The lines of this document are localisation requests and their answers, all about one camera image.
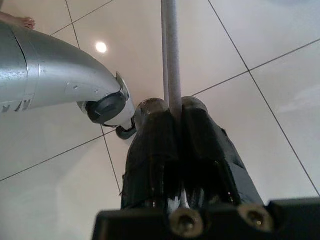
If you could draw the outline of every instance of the human foot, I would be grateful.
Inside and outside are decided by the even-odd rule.
[[[31,17],[15,17],[0,11],[0,20],[8,24],[18,25],[28,29],[35,28],[35,20]]]
[[[16,24],[25,27],[28,29],[34,29],[36,22],[33,18],[31,17],[14,17],[16,19]]]

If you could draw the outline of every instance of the white floor tile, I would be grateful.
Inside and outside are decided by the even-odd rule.
[[[246,71],[207,0],[178,1],[181,85],[192,95]],[[136,104],[163,96],[161,2],[116,0],[75,23],[80,48],[124,77]],[[107,52],[96,51],[104,42]]]
[[[0,182],[2,240],[89,240],[121,198],[104,139]]]
[[[76,103],[0,115],[0,180],[102,135]]]
[[[71,23],[66,0],[5,0],[1,11],[33,18],[35,30],[48,35]]]
[[[111,2],[112,0],[67,0],[70,14],[73,21],[82,18],[91,11],[101,7],[104,4]]]
[[[123,175],[126,173],[126,162],[128,150],[136,135],[128,140],[120,139],[116,132],[109,133],[105,136],[106,143],[109,148],[116,178],[120,189],[123,188]]]
[[[252,69],[320,38],[318,0],[210,0]]]
[[[317,196],[248,73],[196,97],[226,130],[265,203]]]
[[[74,31],[74,28],[72,27],[72,25],[67,26],[66,28],[62,29],[61,31],[58,31],[57,33],[53,34],[52,36],[66,42],[68,44],[71,44],[71,45],[75,46],[76,48],[78,47],[75,31]]]
[[[266,100],[320,191],[320,42],[253,71]]]

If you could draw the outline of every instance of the silver metal panel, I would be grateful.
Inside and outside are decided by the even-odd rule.
[[[13,32],[3,22],[0,22],[0,39],[0,104],[6,106],[10,102],[22,101],[28,71],[23,52]],[[12,105],[7,112],[14,111],[15,107],[16,104]]]
[[[29,109],[62,103],[99,101],[121,87],[97,60],[78,48],[42,34],[13,26],[28,67],[25,95]]]

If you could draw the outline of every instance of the screw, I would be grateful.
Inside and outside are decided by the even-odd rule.
[[[200,214],[189,208],[178,208],[169,217],[171,230],[183,238],[196,238],[204,231]]]
[[[273,218],[261,205],[242,204],[238,207],[238,213],[247,224],[257,230],[272,232],[275,229]]]

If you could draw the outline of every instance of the gray metal rod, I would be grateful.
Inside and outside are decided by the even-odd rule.
[[[169,106],[171,114],[176,123],[180,125],[182,114],[179,44],[178,44],[178,22],[176,0],[162,0],[164,7],[165,37],[166,37],[166,61],[169,90]]]
[[[166,28],[166,4],[161,0],[161,21],[162,21],[162,68],[163,68],[163,91],[164,101],[169,103],[169,83],[168,83],[168,60],[167,60],[167,28]]]

